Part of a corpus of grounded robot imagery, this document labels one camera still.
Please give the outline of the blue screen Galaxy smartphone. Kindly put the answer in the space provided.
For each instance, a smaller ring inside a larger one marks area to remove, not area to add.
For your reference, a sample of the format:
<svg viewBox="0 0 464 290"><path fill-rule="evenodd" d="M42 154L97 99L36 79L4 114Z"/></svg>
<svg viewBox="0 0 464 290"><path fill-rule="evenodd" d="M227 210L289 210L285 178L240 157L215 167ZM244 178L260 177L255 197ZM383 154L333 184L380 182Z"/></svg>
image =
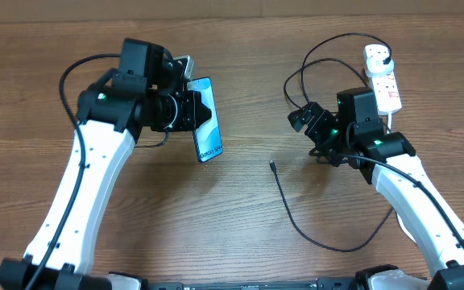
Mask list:
<svg viewBox="0 0 464 290"><path fill-rule="evenodd" d="M197 159L199 162L204 163L223 153L211 79L202 77L190 81L187 84L187 89L199 92L201 94L201 104L210 111L210 117L193 132Z"/></svg>

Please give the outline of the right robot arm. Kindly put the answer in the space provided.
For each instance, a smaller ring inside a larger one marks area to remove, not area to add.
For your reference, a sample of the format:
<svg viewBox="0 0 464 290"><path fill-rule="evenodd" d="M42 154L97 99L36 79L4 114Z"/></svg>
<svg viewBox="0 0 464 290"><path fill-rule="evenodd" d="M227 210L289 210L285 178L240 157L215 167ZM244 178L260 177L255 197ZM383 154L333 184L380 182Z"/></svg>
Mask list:
<svg viewBox="0 0 464 290"><path fill-rule="evenodd" d="M428 265L431 281L396 278L392 265L357 273L357 289L464 289L464 223L427 176L412 144L387 133L370 88L337 94L333 114L309 102L288 115L295 131L315 144L309 153L327 164L349 164L361 172L400 215Z"/></svg>

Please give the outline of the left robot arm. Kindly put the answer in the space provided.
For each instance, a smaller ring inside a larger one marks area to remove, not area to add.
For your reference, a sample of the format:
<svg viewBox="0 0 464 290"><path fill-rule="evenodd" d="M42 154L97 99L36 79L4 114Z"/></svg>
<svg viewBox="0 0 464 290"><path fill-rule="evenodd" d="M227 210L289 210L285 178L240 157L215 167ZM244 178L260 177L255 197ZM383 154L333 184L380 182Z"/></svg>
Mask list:
<svg viewBox="0 0 464 290"><path fill-rule="evenodd" d="M193 133L197 159L222 153L211 81L193 78L190 56L126 39L119 65L79 95L68 117L71 155L52 206L20 260L4 259L5 289L145 289L146 279L92 275L97 235L120 171L143 128Z"/></svg>

